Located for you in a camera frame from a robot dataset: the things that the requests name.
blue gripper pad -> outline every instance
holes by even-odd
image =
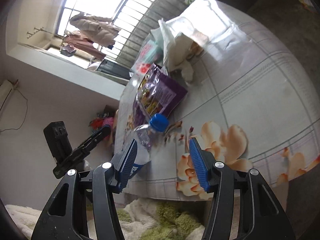
[[[138,151],[137,141],[133,140],[131,142],[131,145],[129,145],[129,147],[127,147],[125,151],[127,152],[127,154],[119,170],[119,175],[118,175],[118,180],[119,180],[118,188],[120,192],[122,192],[122,190],[128,184],[130,172],[137,156],[137,151]]]
[[[190,151],[193,166],[196,170],[196,174],[197,174],[200,186],[204,189],[205,192],[209,192],[210,185],[209,185],[208,173],[209,173],[210,167],[206,167],[201,155],[201,152],[203,150],[200,148],[195,138],[191,138],[189,141],[189,151]]]

table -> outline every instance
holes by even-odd
[[[210,42],[192,59],[194,81],[169,116],[170,122],[182,121],[177,136],[195,136],[203,149],[234,169],[257,168],[272,187],[318,164],[319,98],[284,44],[253,18],[215,0],[196,0],[170,21],[174,35],[192,34],[186,21]],[[135,74],[120,99],[116,152],[132,129],[132,103],[140,81]],[[124,192],[207,200],[211,195],[199,188],[190,169],[186,141],[171,138]]]

hanging clothes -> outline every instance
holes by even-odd
[[[90,40],[104,47],[114,45],[114,38],[121,30],[119,27],[111,25],[112,19],[110,18],[84,16],[83,13],[73,16],[69,22]]]
[[[80,31],[75,31],[69,34],[65,38],[65,42],[74,46],[77,49],[83,50],[89,53],[90,55],[95,56],[100,60],[103,60],[106,56],[106,54],[102,53],[101,51],[98,51],[95,47],[93,47],[93,41],[91,41],[91,39],[89,39]]]

blue bottle cap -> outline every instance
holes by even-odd
[[[158,132],[164,132],[169,125],[169,120],[162,114],[155,114],[149,121],[151,127]]]

white wall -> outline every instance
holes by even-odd
[[[0,197],[4,204],[29,206],[41,210],[59,183],[52,173],[55,162],[43,135],[43,128],[53,121],[64,121],[73,148],[90,136],[89,121],[94,117],[57,105],[50,98],[39,97],[23,88],[28,99],[28,113],[20,130],[0,134]],[[0,129],[17,128],[23,121],[26,101],[15,92],[0,121]],[[111,154],[100,143],[88,156],[94,166],[110,160]]]
[[[28,75],[31,79],[25,79],[26,82],[30,82],[31,80],[36,83],[42,82],[44,86],[48,87],[49,93],[51,93],[52,88],[54,88],[57,91],[60,91],[61,94],[64,94],[65,90],[70,89],[69,87],[73,87],[74,93],[67,93],[67,96],[68,94],[75,96],[76,98],[79,98],[80,96],[79,99],[81,99],[81,90],[85,90],[82,88],[79,88],[79,90],[76,89],[76,87],[80,86],[106,96],[104,97],[105,103],[109,106],[116,107],[124,89],[123,85],[86,71],[71,62],[65,62],[35,49],[18,44],[19,20],[23,1],[24,0],[16,0],[9,11],[7,22],[4,22],[0,29],[0,37],[2,37],[0,40],[0,53],[2,53],[4,60],[7,61],[4,63],[4,71],[7,72],[8,75],[13,73],[12,76],[19,75],[21,78]],[[16,61],[12,58],[18,59],[26,64],[15,64],[14,62]],[[46,79],[39,80],[39,77],[37,76],[38,73],[40,75],[45,75]],[[60,84],[55,83],[57,80],[64,85],[60,86]]]
[[[45,44],[45,39],[51,37],[44,32],[39,32],[27,39],[27,32],[33,33],[33,28],[44,28],[54,32],[54,23],[58,16],[63,0],[20,0],[18,41],[25,44],[39,46]]]
[[[28,98],[28,115],[20,130],[0,134],[0,197],[5,204],[42,209],[58,183],[52,173],[54,161],[43,128],[52,121],[64,121],[71,145],[77,147],[90,135],[88,124],[95,114],[105,105],[117,109],[119,101],[10,57],[5,50],[5,27],[6,23],[0,26],[0,78],[3,73],[3,77],[10,81],[19,79],[20,90]],[[40,64],[47,66],[50,62],[43,60]],[[79,72],[75,71],[73,75],[77,78]],[[99,77],[99,82],[108,82],[105,78],[94,76]],[[99,82],[95,85],[103,88],[104,85]],[[121,93],[119,89],[109,92]],[[24,117],[25,101],[18,92],[7,107],[0,120],[1,130],[19,127]],[[99,145],[87,159],[97,166],[110,160],[111,154]]]

